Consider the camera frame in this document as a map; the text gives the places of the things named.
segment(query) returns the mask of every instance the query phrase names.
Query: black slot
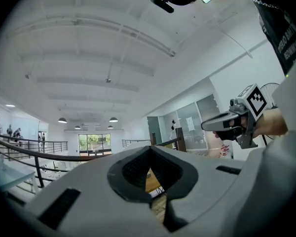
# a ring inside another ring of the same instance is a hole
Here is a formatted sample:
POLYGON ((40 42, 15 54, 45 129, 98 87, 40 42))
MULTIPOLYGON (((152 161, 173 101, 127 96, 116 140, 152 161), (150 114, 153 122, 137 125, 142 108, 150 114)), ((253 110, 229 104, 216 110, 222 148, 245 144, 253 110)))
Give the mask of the black slot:
POLYGON ((68 188, 53 204, 39 217, 39 220, 51 229, 57 229, 69 209, 72 207, 80 191, 68 188))
POLYGON ((234 174, 234 175, 239 175, 239 173, 241 171, 240 168, 232 168, 232 167, 228 167, 228 166, 218 166, 216 169, 223 171, 223 172, 227 172, 229 174, 234 174))

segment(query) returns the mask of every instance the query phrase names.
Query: ceiling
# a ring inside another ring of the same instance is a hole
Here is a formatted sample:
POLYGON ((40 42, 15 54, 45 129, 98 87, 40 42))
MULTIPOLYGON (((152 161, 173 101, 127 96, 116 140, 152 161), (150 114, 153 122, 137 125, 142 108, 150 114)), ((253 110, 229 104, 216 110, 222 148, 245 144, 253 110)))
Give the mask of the ceiling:
POLYGON ((23 0, 5 35, 30 80, 66 119, 104 130, 111 117, 123 120, 136 108, 141 88, 193 41, 192 33, 249 3, 197 1, 168 14, 150 0, 23 0))

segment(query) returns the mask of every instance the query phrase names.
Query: silver chain necklace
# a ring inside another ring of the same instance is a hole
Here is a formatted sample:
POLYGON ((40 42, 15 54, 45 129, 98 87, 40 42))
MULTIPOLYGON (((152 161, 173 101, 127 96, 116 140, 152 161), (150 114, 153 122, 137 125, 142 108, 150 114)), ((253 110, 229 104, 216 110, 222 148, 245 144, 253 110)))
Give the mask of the silver chain necklace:
POLYGON ((252 1, 256 2, 257 4, 262 4, 264 6, 267 6, 267 7, 273 8, 273 9, 279 9, 280 8, 278 6, 274 6, 274 5, 271 5, 271 4, 264 3, 264 2, 262 2, 262 0, 252 0, 252 1))

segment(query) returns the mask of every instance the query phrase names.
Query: table leg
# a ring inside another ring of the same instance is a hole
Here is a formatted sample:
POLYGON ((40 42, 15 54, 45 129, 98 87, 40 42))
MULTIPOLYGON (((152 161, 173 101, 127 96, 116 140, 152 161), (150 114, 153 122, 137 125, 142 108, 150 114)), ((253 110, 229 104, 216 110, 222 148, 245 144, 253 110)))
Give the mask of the table leg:
POLYGON ((33 184, 33 187, 34 187, 35 194, 38 194, 38 187, 37 187, 35 174, 33 174, 33 176, 32 176, 32 184, 33 184))

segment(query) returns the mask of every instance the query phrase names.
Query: window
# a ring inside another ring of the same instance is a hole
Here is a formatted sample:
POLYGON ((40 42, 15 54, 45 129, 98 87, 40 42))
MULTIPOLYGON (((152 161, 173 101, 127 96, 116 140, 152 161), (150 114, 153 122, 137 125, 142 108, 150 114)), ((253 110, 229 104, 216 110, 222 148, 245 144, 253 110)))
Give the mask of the window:
POLYGON ((110 155, 110 134, 80 134, 79 135, 80 156, 102 156, 110 155))

